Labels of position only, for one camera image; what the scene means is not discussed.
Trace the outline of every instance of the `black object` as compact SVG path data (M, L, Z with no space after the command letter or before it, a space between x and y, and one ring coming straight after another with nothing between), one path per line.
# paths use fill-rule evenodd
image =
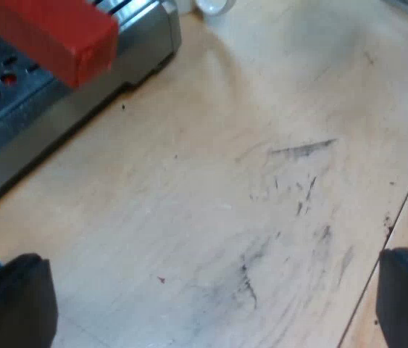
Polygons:
M383 250L376 314L389 348L408 347L408 249Z
M48 260L24 254L0 269L0 347L49 348L57 316Z

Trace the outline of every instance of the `red block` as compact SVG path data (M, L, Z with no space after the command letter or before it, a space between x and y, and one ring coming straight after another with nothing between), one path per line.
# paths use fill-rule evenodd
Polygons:
M84 0L0 0L0 36L77 87L116 57L118 24Z

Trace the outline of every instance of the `scratch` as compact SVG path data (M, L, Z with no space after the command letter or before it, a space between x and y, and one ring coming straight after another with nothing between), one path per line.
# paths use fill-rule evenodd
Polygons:
M337 283L337 286L341 285L342 277L344 276L344 273L347 269L347 267L350 265L351 259L354 258L354 247L350 246L344 257L342 257L342 263L341 263L341 273L339 274L339 281Z
M332 143L334 143L336 140L337 139L329 139L326 141L319 141L317 143L312 143L312 144L307 144L307 145L302 145L302 146L286 147L285 149L279 149L279 150L271 149L268 151L268 155L276 156L279 154L285 154L286 156L293 157L294 159L298 159L300 157L308 157L315 151L327 148Z
M299 202L299 204L297 205L297 214L296 214L296 216L300 215L300 212L301 212L303 206L304 206L304 204L302 202Z
M257 294L255 294L255 290L252 287L252 284L250 282L250 278L249 275L247 274L247 266L244 263L241 267L241 272L242 272L242 282L244 284L244 286L246 287L246 290L249 290L250 296L252 299L254 299L254 310L257 309L257 305L258 305L258 299L257 299Z
M255 145L249 147L246 151L244 151L242 154L240 154L238 157L236 157L234 160L236 161L236 163L241 162L244 158L246 158L252 151L254 151L255 149L258 149L259 147L267 144L268 141L260 141L258 143L256 143Z
M313 180L310 182L310 187L309 187L309 189L308 189L307 196L305 197L305 199L306 199L307 201L310 200L310 195L312 194L312 189L313 189L313 186L315 186L315 181L316 181L316 180L317 180L317 177L315 176L315 177L313 178Z

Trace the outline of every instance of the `white cup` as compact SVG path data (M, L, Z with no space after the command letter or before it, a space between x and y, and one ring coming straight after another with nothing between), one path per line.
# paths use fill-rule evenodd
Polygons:
M212 0L175 0L180 15L191 12L195 8L200 9L207 16L218 16L228 12L234 6L236 0L225 0L221 6L215 5Z

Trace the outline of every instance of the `wooden table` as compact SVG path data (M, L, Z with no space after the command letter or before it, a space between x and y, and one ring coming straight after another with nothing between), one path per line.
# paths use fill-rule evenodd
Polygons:
M333 347L408 193L408 15L238 0L0 200L54 347Z

